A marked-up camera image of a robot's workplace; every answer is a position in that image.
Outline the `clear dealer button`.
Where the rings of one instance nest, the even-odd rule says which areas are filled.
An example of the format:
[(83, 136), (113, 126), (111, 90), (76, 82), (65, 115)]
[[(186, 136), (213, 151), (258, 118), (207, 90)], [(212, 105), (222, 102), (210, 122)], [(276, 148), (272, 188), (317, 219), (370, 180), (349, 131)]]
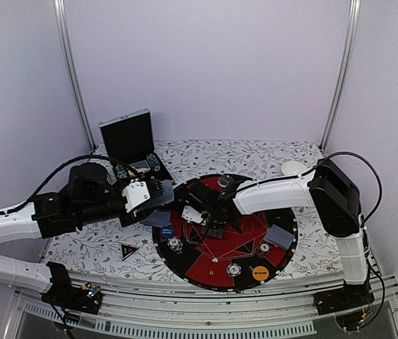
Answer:
[(234, 182), (234, 178), (231, 175), (222, 175), (218, 178), (217, 183), (220, 187), (225, 188)]

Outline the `blue small blind button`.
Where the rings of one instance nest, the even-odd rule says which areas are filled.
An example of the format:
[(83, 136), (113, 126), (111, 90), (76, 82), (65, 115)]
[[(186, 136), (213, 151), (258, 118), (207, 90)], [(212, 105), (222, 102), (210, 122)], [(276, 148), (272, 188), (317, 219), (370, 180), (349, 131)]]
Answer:
[(175, 229), (168, 225), (168, 226), (164, 226), (160, 231), (159, 231), (160, 236), (163, 239), (170, 239), (172, 237), (175, 236)]

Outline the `red poker chip stack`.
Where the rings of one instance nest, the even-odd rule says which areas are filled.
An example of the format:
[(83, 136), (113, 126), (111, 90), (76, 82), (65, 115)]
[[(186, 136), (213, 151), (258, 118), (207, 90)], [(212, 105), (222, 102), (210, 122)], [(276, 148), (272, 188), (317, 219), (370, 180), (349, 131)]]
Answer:
[(258, 247), (257, 255), (261, 258), (267, 258), (271, 253), (272, 247), (268, 243), (261, 243)]

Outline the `single blue playing card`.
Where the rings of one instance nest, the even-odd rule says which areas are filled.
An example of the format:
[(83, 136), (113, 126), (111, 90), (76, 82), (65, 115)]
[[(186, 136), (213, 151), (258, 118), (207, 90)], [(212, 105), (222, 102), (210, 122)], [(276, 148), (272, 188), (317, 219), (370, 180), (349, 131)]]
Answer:
[(283, 230), (281, 227), (273, 225), (269, 228), (263, 240), (281, 249), (287, 250), (295, 240), (294, 234)]

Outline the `orange big blind button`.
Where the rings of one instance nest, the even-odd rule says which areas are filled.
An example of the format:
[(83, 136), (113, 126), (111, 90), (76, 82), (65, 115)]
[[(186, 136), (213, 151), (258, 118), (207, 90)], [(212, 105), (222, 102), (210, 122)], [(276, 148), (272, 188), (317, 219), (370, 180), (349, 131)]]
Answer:
[(253, 270), (252, 270), (252, 276), (255, 280), (262, 282), (262, 281), (266, 281), (269, 276), (270, 276), (270, 272), (269, 270), (264, 267), (264, 266), (256, 266)]

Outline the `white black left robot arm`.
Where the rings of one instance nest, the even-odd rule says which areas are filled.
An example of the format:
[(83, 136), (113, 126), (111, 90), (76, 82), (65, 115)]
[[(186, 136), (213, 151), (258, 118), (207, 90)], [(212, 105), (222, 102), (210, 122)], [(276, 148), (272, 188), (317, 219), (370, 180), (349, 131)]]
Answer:
[[(110, 184), (107, 170), (86, 162), (71, 168), (58, 192), (36, 191), (28, 200), (0, 210), (0, 244), (20, 239), (49, 239), (85, 226), (121, 218), (131, 225), (147, 215), (147, 203), (159, 184), (121, 179)], [(31, 263), (0, 255), (0, 283), (50, 294), (64, 307), (78, 301), (66, 268), (59, 263)]]

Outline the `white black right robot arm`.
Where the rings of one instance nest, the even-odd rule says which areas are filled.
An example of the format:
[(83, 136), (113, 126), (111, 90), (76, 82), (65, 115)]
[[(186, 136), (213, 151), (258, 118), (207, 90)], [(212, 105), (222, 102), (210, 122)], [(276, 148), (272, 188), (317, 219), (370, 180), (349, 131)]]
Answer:
[(283, 177), (230, 179), (215, 197), (190, 195), (181, 217), (211, 230), (237, 216), (283, 208), (316, 210), (321, 226), (336, 241), (342, 260), (347, 286), (339, 291), (338, 302), (345, 308), (354, 307), (366, 294), (365, 219), (359, 189), (330, 159)]

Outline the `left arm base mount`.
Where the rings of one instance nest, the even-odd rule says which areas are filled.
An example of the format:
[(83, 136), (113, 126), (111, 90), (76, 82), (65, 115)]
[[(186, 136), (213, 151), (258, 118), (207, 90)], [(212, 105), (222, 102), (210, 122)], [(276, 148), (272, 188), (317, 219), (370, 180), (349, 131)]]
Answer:
[(43, 302), (61, 307), (63, 310), (98, 315), (103, 300), (99, 285), (87, 282), (75, 287), (64, 265), (48, 262), (46, 266), (51, 274), (49, 281), (52, 285), (47, 292), (41, 294)]

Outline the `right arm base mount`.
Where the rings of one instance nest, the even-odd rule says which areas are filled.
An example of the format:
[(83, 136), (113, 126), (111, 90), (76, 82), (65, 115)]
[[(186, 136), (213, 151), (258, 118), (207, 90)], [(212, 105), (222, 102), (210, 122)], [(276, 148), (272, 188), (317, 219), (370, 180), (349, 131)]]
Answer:
[(362, 285), (344, 283), (342, 287), (337, 289), (318, 292), (313, 295), (313, 304), (319, 315), (336, 314), (358, 308), (358, 311), (354, 313), (336, 317), (337, 325), (346, 332), (361, 329), (374, 301), (375, 298), (368, 282)]

